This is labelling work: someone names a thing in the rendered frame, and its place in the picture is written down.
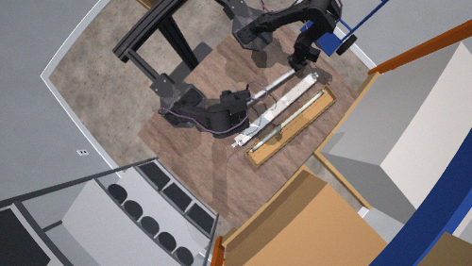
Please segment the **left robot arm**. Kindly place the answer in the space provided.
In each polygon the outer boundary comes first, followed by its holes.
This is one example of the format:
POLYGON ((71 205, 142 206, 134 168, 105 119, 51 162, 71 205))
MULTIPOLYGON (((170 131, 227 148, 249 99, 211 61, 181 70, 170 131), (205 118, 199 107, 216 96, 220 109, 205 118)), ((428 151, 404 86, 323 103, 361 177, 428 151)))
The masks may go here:
POLYGON ((301 32, 298 35, 294 45, 294 56, 296 58, 303 58, 306 54, 307 60, 316 63, 321 50, 313 48, 312 43, 325 33, 332 34, 334 32, 336 27, 334 22, 340 18, 340 7, 337 2, 335 0, 303 0, 291 8, 275 12, 277 13, 263 13, 250 24, 240 29, 237 35, 241 41, 247 43, 260 34, 260 32, 273 32, 283 25, 310 20, 315 22, 315 24, 312 24, 307 30, 302 31, 303 33, 301 32))

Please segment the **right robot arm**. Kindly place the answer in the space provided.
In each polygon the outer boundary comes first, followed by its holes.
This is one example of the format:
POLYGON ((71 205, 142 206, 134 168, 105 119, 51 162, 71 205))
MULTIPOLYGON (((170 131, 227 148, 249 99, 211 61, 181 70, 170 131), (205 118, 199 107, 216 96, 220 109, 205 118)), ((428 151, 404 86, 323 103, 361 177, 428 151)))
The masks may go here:
MULTIPOLYGON (((212 135, 215 139, 223 139, 250 127, 248 118, 244 123, 241 123, 241 121, 246 117, 246 102, 251 102, 250 99, 246 100, 246 98, 251 96, 251 93, 250 96, 248 93, 249 90, 236 92, 232 92, 230 90, 222 91, 222 94, 220 95, 220 101, 221 103, 225 102, 225 104, 220 103, 212 105, 207 107, 207 111, 204 111, 206 110, 205 108, 194 107, 194 105, 201 99, 201 96, 193 88, 190 88, 179 99, 180 101, 178 100, 177 102, 173 103, 174 105, 169 110, 173 110, 177 115, 184 115, 197 120, 199 124, 212 131, 212 135), (186 97, 187 95, 189 96, 186 97), (229 102, 233 100, 236 100, 236 102, 229 102), (204 111, 204 113, 202 113, 202 111, 204 111), (232 127, 234 127, 233 130, 231 130, 232 127)), ((172 125, 175 125, 177 122, 190 122, 196 124, 194 120, 184 117, 177 117, 169 111, 164 115, 164 118, 167 119, 172 125)))

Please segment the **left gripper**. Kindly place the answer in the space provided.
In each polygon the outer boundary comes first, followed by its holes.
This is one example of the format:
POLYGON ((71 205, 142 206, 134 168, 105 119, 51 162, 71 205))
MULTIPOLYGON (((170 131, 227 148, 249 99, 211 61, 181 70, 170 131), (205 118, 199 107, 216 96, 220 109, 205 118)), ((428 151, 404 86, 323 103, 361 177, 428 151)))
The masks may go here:
POLYGON ((294 68, 296 71, 301 70, 304 66, 306 66, 308 63, 305 61, 305 57, 303 58, 296 58, 293 56, 294 53, 292 53, 287 59, 289 60, 289 64, 291 65, 292 68, 294 68))

